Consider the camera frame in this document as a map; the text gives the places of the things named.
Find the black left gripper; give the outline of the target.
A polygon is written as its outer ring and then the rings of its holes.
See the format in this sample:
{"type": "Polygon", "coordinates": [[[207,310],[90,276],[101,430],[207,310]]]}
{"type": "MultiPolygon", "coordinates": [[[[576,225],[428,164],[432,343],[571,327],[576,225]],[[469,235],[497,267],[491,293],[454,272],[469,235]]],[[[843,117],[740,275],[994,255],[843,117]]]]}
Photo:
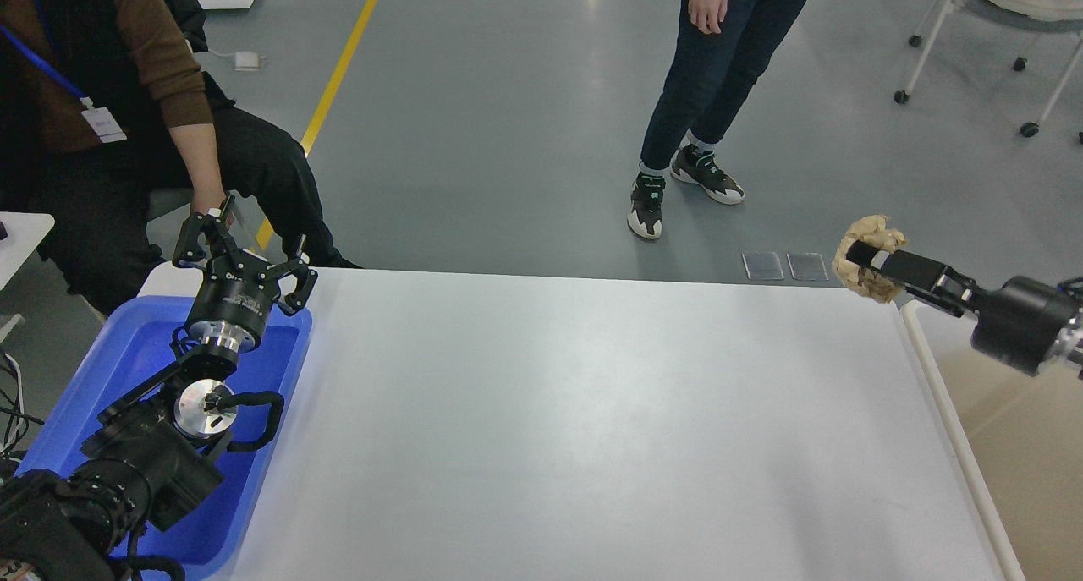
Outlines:
{"type": "Polygon", "coordinates": [[[273,304],[283,315],[297,315],[306,307],[318,274],[302,260],[268,264],[262,257],[242,258],[229,223],[229,212],[190,215],[173,251],[173,266],[203,271],[200,290],[185,322],[190,338],[251,351],[266,333],[273,304]],[[285,277],[293,279],[293,289],[283,293],[285,277]]]}

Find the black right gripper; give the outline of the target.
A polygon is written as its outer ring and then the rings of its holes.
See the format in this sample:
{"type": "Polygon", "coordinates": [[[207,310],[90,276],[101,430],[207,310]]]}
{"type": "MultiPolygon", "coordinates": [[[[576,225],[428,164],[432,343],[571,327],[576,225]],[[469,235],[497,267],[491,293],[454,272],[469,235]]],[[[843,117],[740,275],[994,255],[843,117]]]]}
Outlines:
{"type": "Polygon", "coordinates": [[[975,317],[970,345],[980,354],[1028,376],[1053,363],[1080,370],[1080,277],[1052,287],[1017,276],[986,289],[942,262],[901,249],[880,251],[869,266],[948,314],[975,317]]]}

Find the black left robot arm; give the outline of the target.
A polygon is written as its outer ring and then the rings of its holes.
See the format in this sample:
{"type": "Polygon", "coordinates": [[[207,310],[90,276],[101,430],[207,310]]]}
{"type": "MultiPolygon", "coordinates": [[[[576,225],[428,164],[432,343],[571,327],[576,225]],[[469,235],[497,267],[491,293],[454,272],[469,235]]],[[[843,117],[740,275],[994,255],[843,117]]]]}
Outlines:
{"type": "Polygon", "coordinates": [[[224,481],[217,459],[256,452],[278,432],[285,396],[234,392],[229,377],[258,348],[273,308],[297,315],[317,274],[300,251],[271,264],[229,232],[232,204],[194,212],[173,263],[201,269],[200,290],[173,341],[174,361],[97,414],[84,462],[67,478],[32,469],[3,485],[4,580],[186,577],[181,561],[142,555],[148,527],[165,531],[224,481]]]}

